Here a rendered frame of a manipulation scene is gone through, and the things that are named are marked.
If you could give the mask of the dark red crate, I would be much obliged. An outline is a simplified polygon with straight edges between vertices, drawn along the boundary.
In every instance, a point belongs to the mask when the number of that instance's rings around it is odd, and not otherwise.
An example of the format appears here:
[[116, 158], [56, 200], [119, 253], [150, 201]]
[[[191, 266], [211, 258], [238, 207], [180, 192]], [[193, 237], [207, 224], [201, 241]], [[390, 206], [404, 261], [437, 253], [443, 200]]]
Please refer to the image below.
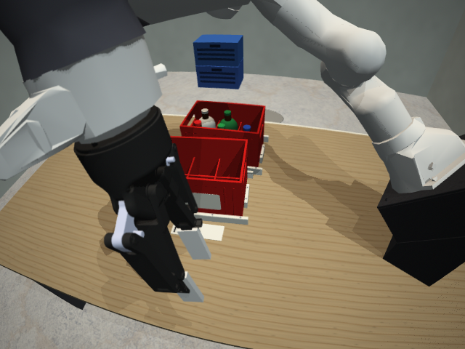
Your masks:
[[[203, 108], [207, 108], [209, 110], [209, 116], [215, 120], [216, 128], [195, 127], [194, 121], [199, 120], [202, 117], [201, 110]], [[220, 121], [225, 118], [224, 111], [226, 110], [231, 111], [231, 118], [236, 120], [238, 124], [238, 130], [217, 128], [217, 124], [219, 124]], [[192, 124], [188, 126], [188, 123], [194, 114], [195, 119], [193, 120]], [[247, 139], [248, 166], [258, 167], [262, 150], [261, 139], [259, 139], [259, 131], [261, 132], [260, 138], [261, 135], [264, 137], [264, 116], [265, 105], [197, 100], [179, 127], [182, 137], [219, 137]], [[251, 131], [243, 131], [244, 125], [250, 125]]]
[[170, 136], [198, 212], [243, 216], [248, 140]]

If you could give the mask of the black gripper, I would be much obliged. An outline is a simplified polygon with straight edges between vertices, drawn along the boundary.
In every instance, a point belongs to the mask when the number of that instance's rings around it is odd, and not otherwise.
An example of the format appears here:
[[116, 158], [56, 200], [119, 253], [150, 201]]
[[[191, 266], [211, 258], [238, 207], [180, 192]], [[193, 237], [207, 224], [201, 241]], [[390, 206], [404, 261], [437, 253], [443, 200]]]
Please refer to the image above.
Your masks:
[[160, 108], [154, 105], [146, 117], [114, 137], [76, 142], [73, 150], [118, 215], [114, 233], [104, 237], [105, 246], [120, 253], [154, 292], [203, 302], [167, 227], [170, 221], [175, 225], [193, 260], [211, 259], [199, 229], [202, 218], [194, 217], [198, 205]]

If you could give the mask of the white bottle with grey label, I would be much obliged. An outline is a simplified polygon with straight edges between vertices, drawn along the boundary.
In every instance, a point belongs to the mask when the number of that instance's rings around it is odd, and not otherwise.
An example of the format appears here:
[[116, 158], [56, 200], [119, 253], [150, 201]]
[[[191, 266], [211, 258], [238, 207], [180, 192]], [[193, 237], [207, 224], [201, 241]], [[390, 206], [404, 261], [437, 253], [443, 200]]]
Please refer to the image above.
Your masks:
[[215, 120], [209, 116], [209, 111], [207, 108], [201, 110], [202, 117], [199, 119], [201, 120], [202, 127], [208, 128], [216, 128]]

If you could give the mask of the white paper strip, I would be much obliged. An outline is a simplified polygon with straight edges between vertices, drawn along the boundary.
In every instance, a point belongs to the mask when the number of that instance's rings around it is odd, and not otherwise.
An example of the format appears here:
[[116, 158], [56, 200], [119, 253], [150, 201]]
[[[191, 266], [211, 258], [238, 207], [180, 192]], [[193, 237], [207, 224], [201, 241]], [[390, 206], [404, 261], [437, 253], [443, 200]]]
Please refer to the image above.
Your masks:
[[[221, 241], [224, 228], [225, 228], [224, 226], [220, 226], [220, 225], [203, 224], [203, 227], [200, 228], [200, 231], [204, 239]], [[177, 228], [174, 225], [173, 225], [173, 228], [171, 229], [171, 234], [178, 235]]]

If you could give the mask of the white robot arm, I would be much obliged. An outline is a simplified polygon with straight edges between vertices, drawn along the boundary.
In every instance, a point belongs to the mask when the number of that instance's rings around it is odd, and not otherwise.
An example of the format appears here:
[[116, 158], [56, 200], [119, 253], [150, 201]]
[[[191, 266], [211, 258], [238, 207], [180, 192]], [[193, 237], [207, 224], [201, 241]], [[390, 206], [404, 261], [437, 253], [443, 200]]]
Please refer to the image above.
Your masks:
[[368, 133], [395, 191], [433, 190], [465, 164], [465, 140], [411, 117], [374, 76], [387, 53], [381, 37], [317, 0], [0, 0], [0, 30], [29, 94], [0, 126], [0, 180], [146, 117], [162, 96], [158, 79], [168, 74], [153, 66], [143, 27], [203, 12], [231, 19], [250, 1], [322, 60], [322, 80]]

